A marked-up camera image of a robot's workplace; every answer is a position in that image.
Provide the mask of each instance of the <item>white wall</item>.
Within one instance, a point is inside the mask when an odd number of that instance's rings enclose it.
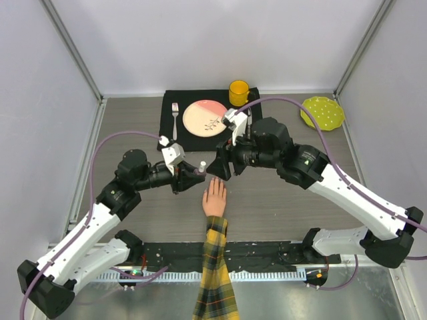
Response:
[[[427,224],[427,2],[396,1],[342,94],[350,133],[369,187]],[[411,255],[427,255],[416,232]],[[409,262],[427,303],[427,262]]]
[[[105,95],[332,90],[381,0],[53,0]]]
[[[96,111],[41,4],[0,5],[0,318],[18,319],[16,269],[58,241]]]

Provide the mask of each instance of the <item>yellow bowl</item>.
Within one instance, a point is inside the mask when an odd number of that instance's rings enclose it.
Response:
[[[339,128],[344,122],[344,111],[340,105],[327,97],[312,97],[305,100],[302,105],[307,108],[323,131]],[[301,110],[300,115],[309,127],[314,128],[313,122],[304,111]]]

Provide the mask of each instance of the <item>black placemat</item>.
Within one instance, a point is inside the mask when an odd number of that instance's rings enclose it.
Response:
[[[249,94],[249,101],[260,98],[260,92],[257,88],[251,88]],[[202,138],[188,132],[182,122],[182,115],[185,109],[193,102],[199,100],[214,100],[222,103],[227,109],[232,108],[233,105],[228,99],[228,89],[226,90],[168,90],[163,96],[163,103],[161,104],[160,116],[160,130],[159,135],[164,135],[172,139],[173,132],[173,116],[172,116],[172,103],[176,102],[179,106],[179,115],[176,118],[177,126],[177,142],[183,147],[185,151],[215,151],[219,142],[225,141],[232,136],[229,129],[222,131],[219,135],[214,137]],[[252,123],[262,119],[261,104],[258,103],[252,108]],[[157,150],[161,150],[162,146],[157,144]]]

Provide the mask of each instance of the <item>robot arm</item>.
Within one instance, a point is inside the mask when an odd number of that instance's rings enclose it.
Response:
[[[233,130],[233,135],[217,146],[216,159],[207,168],[208,173],[228,180],[232,176],[229,163],[233,164],[235,175],[240,175],[247,166],[276,169],[286,182],[331,200],[364,224],[351,230],[311,229],[303,241],[311,249],[306,255],[363,254],[385,267],[397,268],[401,264],[414,240],[413,226],[383,212],[349,188],[327,155],[310,145],[294,143],[285,125],[273,118],[259,120],[252,126],[251,139],[247,139],[244,135],[247,116],[236,113],[230,109],[224,115],[223,122]],[[421,222],[423,213],[419,209],[394,205],[341,172],[369,198],[397,215]]]
[[[117,233],[114,239],[96,252],[87,254],[141,202],[139,191],[171,185],[176,194],[205,181],[205,163],[202,162],[198,168],[186,163],[182,147],[177,143],[169,145],[169,141],[165,142],[164,139],[164,161],[151,166],[142,150],[126,152],[117,166],[115,178],[96,198],[89,224],[85,227],[87,214],[55,248],[36,263],[25,260],[18,267],[21,290],[25,293],[40,270],[79,230],[85,228],[60,258],[43,272],[29,294],[30,300],[48,318],[54,319],[62,314],[75,295],[106,269],[125,261],[135,264],[140,260],[143,242],[126,230]]]

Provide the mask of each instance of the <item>sleeve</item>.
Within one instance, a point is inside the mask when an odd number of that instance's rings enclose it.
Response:
[[[203,274],[193,320],[240,319],[224,260],[227,225],[224,218],[207,218],[206,242],[203,246]]]

